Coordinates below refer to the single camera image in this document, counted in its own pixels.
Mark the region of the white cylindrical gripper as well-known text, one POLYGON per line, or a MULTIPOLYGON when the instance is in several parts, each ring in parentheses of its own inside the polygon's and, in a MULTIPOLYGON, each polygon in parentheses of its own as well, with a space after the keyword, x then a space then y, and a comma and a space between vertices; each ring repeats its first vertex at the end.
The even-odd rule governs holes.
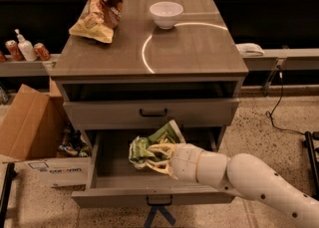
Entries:
POLYGON ((147 167, 166 174, 176 180, 184 182, 196 182, 197 163, 203 152, 202 148, 189 143, 181 143, 178 146, 172 143, 153 144, 148 147, 151 152, 159 152, 164 155, 172 155, 170 161, 147 161, 147 167))

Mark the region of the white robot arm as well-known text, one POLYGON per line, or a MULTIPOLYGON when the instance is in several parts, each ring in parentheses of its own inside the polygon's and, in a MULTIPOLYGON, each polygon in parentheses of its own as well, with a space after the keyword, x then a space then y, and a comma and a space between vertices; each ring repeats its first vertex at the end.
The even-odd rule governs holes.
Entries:
POLYGON ((154 144, 148 150, 165 158, 148 163, 157 172, 261 202, 285 214, 298 228, 319 228, 319 201, 293 187, 251 154, 228 157, 190 143, 154 144))

